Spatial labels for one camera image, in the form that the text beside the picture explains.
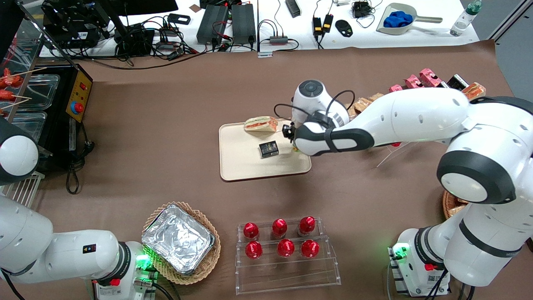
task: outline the beige tray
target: beige tray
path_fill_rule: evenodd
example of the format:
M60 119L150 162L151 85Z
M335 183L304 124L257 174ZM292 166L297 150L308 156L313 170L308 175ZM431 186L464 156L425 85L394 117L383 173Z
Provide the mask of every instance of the beige tray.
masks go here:
M227 181L293 175L308 172L311 158L294 152L281 128L290 121L278 120L278 131L245 131L244 123L226 124L219 129L220 176ZM276 141L279 154L261 158L259 144Z

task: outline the white table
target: white table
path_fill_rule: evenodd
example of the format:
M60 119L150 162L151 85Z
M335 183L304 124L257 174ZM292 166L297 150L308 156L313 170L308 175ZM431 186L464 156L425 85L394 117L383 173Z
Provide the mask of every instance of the white table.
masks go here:
M257 10L257 1L251 0L254 5L254 12ZM278 8L276 0L259 0L259 20L270 19L274 20L274 14ZM298 50L316 49L317 43L312 36L311 20L313 11L316 7L316 1L314 0L299 0L302 15L296 18L292 18L285 4L285 0L281 1L281 8L277 15L277 20L280 25L283 26L285 35L288 38L297 40L300 43ZM407 31L402 35L387 35L376 31L377 25L383 15L383 12L387 5L392 2L409 4L416 8L418 15L425 17L441 17L443 22L440 24L422 23L416 22L414 29ZM196 41L196 32L200 25L201 19L204 15L204 10L197 13L190 10L189 7L193 4L198 5L198 0L179 0L179 9L174 13L185 14L191 16L191 22L188 25L180 25L180 31L184 34L184 39L189 46L197 51L203 51L205 45L200 45ZM330 0L322 0L319 2L317 9L317 17L321 17L324 20L329 7L331 5ZM463 11L463 7L459 0L383 0L383 3L377 6L375 12L376 20L369 28L361 28L351 16L351 4L335 6L333 5L331 14L333 14L333 25L331 32L326 34L322 41L322 46L325 49L341 49L346 47L358 47L358 48L388 48L388 47L414 47L414 46L453 46L464 45L479 41L479 38L472 26L469 26L466 32L460 37L453 37L449 34L449 29L452 27L454 21ZM147 15L135 15L130 16L129 22L131 24L143 22L150 17L159 15L164 16L168 13L161 14L147 14ZM126 25L126 18L120 18L124 25ZM259 22L257 15L255 16L256 23ZM335 28L335 22L339 19L344 19L350 23L353 29L353 35L349 38L343 37ZM359 19L363 25L368 25L372 18L367 17L365 19ZM147 28L158 28L154 23L147 23ZM268 25L263 25L260 30L261 40L269 38L272 33L272 28ZM225 34L231 36L232 30L229 26ZM159 36L156 35L155 42L159 40ZM96 47L88 49L87 53L90 56L111 56L114 54L116 43L113 39L100 42ZM284 46L272 46L268 42L261 44L261 51L273 51L277 49L292 48L292 44ZM232 51L250 51L246 48L234 47ZM47 48L43 48L41 57L51 57L51 53Z

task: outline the blue cloth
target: blue cloth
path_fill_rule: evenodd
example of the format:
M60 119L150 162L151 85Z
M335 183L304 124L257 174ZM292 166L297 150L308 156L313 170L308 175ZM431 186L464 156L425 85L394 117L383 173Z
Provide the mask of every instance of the blue cloth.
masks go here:
M413 23L413 16L403 11L395 11L390 14L383 22L383 27L400 28Z

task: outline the water bottle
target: water bottle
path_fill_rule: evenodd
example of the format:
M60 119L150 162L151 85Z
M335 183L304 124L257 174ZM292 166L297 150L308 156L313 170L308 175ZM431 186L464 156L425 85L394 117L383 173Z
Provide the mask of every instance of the water bottle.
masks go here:
M475 16L478 15L480 10L481 0L474 0L472 3L470 3L463 11L463 13L459 16L457 21L455 21L454 25L450 29L450 34L453 36L460 36L461 34L463 34L468 25L472 23Z

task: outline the red capsule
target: red capsule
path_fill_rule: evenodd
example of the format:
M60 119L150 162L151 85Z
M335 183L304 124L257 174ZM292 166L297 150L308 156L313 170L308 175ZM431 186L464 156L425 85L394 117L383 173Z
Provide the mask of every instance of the red capsule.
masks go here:
M287 232L287 222L283 219L277 219L272 223L272 236L275 239L282 239Z
M289 239L283 239L278 243L278 255L289 257L294 253L294 243Z
M298 225L298 235L308 236L314 230L314 218L309 216L300 220Z
M300 251L302 252L302 255L305 257L315 257L318 255L318 251L320 249L320 246L317 242L313 240L306 240L303 242L302 247L300 248Z
M249 240L257 240L259 238L259 227L254 223L246 223L243 228L243 234Z
M246 256L251 259L258 259L263 254L263 247L256 241L251 241L246 245Z

